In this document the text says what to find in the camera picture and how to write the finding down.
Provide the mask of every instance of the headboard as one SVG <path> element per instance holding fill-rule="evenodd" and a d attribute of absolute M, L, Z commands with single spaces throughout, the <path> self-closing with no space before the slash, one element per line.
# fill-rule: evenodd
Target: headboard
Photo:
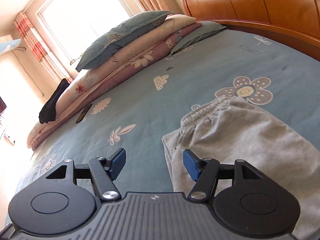
<path fill-rule="evenodd" d="M 320 61 L 320 0 L 183 0 L 189 16 L 273 39 Z"/>

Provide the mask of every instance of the smartphone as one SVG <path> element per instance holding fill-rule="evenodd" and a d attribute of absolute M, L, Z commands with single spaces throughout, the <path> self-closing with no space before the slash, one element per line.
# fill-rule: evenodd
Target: smartphone
<path fill-rule="evenodd" d="M 79 115 L 76 123 L 79 123 L 82 121 L 82 119 L 85 117 L 85 115 L 87 114 L 87 112 L 90 110 L 92 104 L 88 104 L 81 112 L 81 114 Z"/>

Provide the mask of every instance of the silver bolt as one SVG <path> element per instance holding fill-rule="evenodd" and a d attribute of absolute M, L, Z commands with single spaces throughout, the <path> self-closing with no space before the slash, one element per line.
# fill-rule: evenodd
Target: silver bolt
<path fill-rule="evenodd" d="M 206 196 L 207 196 L 206 193 L 201 192 L 201 191 L 195 191 L 195 192 L 193 192 L 193 193 L 191 194 L 191 197 L 192 197 L 193 199 L 198 199 L 198 200 L 204 199 Z"/>
<path fill-rule="evenodd" d="M 105 193 L 103 193 L 102 196 L 106 199 L 115 199 L 119 196 L 119 193 L 115 192 L 113 190 L 110 190 L 110 191 L 106 191 Z"/>

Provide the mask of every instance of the black garment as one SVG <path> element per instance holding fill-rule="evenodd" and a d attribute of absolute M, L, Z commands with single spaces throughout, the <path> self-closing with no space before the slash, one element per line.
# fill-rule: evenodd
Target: black garment
<path fill-rule="evenodd" d="M 39 113 L 39 122 L 42 123 L 48 123 L 51 121 L 56 120 L 56 103 L 61 96 L 61 94 L 66 90 L 66 88 L 70 84 L 68 81 L 64 78 L 61 80 L 60 84 L 58 85 L 55 92 L 52 94 L 50 99 L 44 104 L 42 107 L 40 113 Z"/>

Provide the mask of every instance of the wooden headboard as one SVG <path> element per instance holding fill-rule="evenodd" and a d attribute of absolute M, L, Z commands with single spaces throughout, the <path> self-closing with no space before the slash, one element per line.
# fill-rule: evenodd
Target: wooden headboard
<path fill-rule="evenodd" d="M 273 39 L 320 61 L 320 0 L 183 0 L 189 16 Z"/>

